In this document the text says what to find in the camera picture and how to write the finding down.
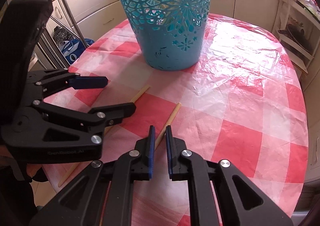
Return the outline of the pink checkered tablecloth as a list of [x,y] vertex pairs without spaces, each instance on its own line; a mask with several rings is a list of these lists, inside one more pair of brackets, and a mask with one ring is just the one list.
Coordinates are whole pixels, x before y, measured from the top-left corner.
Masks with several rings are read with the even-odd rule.
[[160,132],[178,103],[172,134],[205,160],[228,159],[287,215],[302,191],[308,163],[303,93],[284,48],[268,31],[210,15],[199,61],[182,71],[160,71],[143,58],[128,21],[107,32],[70,66],[83,76],[106,76],[104,89],[66,89],[46,99],[87,112],[130,101],[132,117],[104,139],[103,162],[118,159]]

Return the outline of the blue and white bag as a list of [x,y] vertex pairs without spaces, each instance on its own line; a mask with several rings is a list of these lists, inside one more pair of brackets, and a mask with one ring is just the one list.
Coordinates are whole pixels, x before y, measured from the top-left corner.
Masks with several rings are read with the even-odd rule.
[[70,41],[64,41],[63,44],[59,46],[59,49],[67,62],[72,65],[85,51],[86,47],[79,39],[72,39]]

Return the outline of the white tiered storage cart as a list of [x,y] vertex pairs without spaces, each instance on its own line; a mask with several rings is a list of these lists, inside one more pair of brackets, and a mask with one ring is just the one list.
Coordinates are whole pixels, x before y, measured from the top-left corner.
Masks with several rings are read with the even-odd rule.
[[319,12],[313,0],[279,0],[272,32],[285,48],[298,76],[308,75],[319,46]]

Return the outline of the teal perforated plastic basket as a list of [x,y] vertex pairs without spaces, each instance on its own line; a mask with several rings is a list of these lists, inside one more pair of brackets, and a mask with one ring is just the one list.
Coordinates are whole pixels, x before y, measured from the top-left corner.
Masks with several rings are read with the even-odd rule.
[[120,2],[148,65],[177,71],[199,60],[210,0]]

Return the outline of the mop with metal pole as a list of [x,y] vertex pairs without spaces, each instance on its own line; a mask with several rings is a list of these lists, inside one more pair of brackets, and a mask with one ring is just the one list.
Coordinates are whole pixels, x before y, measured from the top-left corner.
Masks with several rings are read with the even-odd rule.
[[84,45],[85,48],[88,48],[89,45],[87,44],[87,42],[86,42],[86,40],[85,40],[85,38],[84,38],[81,30],[79,29],[79,27],[78,27],[78,25],[77,25],[77,22],[76,22],[73,14],[72,14],[72,11],[71,11],[68,3],[67,3],[67,0],[61,0],[61,1],[62,1],[62,3],[63,3],[63,6],[64,6],[66,12],[67,12],[68,17],[70,18],[70,20],[71,20],[71,22],[72,22],[72,24],[73,24],[73,27],[74,27],[75,30],[76,30],[77,38],[82,41],[82,44]]

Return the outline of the wooden chopstick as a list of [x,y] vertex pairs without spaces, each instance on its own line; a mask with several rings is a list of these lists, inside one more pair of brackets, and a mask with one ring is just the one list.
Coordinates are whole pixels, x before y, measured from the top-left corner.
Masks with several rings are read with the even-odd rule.
[[[146,85],[144,86],[131,100],[130,102],[135,103],[151,86],[150,85]],[[108,134],[108,132],[113,128],[112,126],[108,126],[105,128],[104,130],[104,135]],[[58,182],[57,186],[60,188],[65,182],[66,180],[70,177],[70,175],[74,172],[74,170],[80,165],[82,164],[82,162],[80,163],[74,163],[69,170],[62,176],[62,178],[60,179],[60,181]]]
[[171,125],[172,122],[174,121],[176,115],[178,114],[179,110],[181,108],[181,103],[179,102],[174,110],[172,111],[172,113],[170,114],[167,122],[165,123],[165,125],[163,126],[162,130],[160,131],[158,137],[156,138],[156,141],[155,141],[155,149],[157,149],[157,147],[159,146],[159,144],[161,143],[163,137],[164,137],[164,134],[165,134],[165,129],[167,128],[167,126]]

